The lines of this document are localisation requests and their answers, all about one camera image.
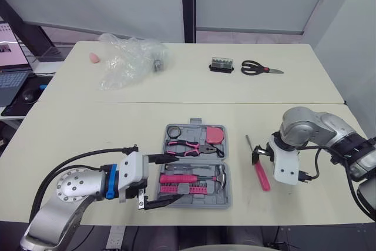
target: laptop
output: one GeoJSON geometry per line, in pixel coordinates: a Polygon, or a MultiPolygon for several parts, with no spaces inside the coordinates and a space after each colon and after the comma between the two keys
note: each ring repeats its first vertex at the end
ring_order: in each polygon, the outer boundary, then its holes
{"type": "Polygon", "coordinates": [[[0,106],[12,103],[31,71],[11,27],[0,21],[0,106]]]}

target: laptop screen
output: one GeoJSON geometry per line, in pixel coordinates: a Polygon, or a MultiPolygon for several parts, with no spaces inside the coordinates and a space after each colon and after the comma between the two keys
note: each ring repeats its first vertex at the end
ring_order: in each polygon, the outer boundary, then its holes
{"type": "Polygon", "coordinates": [[[31,69],[16,36],[6,22],[0,22],[0,70],[31,69]]]}

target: pink eraser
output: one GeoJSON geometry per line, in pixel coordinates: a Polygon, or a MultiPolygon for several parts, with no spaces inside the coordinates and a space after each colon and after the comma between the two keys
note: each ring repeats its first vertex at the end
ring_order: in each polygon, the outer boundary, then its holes
{"type": "Polygon", "coordinates": [[[209,144],[221,144],[224,139],[224,132],[220,128],[208,126],[206,128],[206,142],[209,144]]]}
{"type": "Polygon", "coordinates": [[[98,63],[99,62],[99,57],[97,54],[90,53],[89,54],[89,59],[92,61],[92,63],[98,63]]]}

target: pliers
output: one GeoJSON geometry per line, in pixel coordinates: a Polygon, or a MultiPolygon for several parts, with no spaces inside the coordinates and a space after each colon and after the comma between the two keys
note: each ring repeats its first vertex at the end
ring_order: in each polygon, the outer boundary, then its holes
{"type": "Polygon", "coordinates": [[[200,155],[200,153],[203,154],[211,154],[211,153],[218,153],[218,149],[215,148],[212,145],[201,145],[196,141],[186,141],[186,140],[176,140],[176,141],[170,141],[166,143],[167,146],[173,146],[173,145],[184,145],[191,148],[194,148],[193,150],[185,151],[185,152],[173,152],[173,151],[166,151],[166,154],[173,155],[173,156],[194,156],[197,157],[200,155]]]}

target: desk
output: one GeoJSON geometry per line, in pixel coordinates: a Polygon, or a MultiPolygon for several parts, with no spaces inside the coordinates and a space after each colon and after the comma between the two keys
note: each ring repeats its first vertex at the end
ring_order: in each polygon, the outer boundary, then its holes
{"type": "Polygon", "coordinates": [[[106,58],[103,42],[78,42],[50,82],[41,101],[156,103],[331,103],[342,104],[309,45],[166,43],[171,64],[163,73],[118,91],[100,91],[106,64],[92,64],[89,53],[106,58]],[[210,72],[213,56],[234,59],[231,73],[210,72]],[[247,76],[241,63],[252,59],[284,71],[247,76]]]}
{"type": "MultiPolygon", "coordinates": [[[[296,105],[179,104],[82,102],[74,106],[37,102],[0,158],[0,220],[27,222],[35,192],[45,175],[63,160],[87,151],[132,146],[143,153],[160,153],[165,127],[189,123],[224,125],[229,139],[226,163],[231,174],[233,203],[229,209],[161,208],[138,211],[136,199],[93,203],[84,225],[322,225],[370,220],[351,198],[344,169],[334,166],[327,153],[320,155],[320,177],[296,186],[277,183],[272,163],[262,158],[271,183],[263,192],[251,166],[245,134],[254,145],[266,144],[280,126],[282,114],[296,105]]],[[[309,105],[314,111],[342,117],[360,135],[364,133],[345,105],[309,105]]],[[[314,172],[314,151],[300,153],[301,169],[314,172]]],[[[79,160],[100,166],[118,163],[123,155],[111,153],[79,160]]],[[[147,194],[155,198],[157,165],[150,165],[147,194]]],[[[46,195],[54,193],[50,186],[46,195]]]]}
{"type": "MultiPolygon", "coordinates": [[[[55,73],[63,62],[35,62],[31,63],[33,72],[35,73],[55,73]]],[[[0,113],[4,111],[6,107],[0,107],[0,113]]],[[[25,116],[1,116],[0,121],[11,126],[14,129],[18,129],[20,123],[17,120],[23,120],[25,116]]]]}

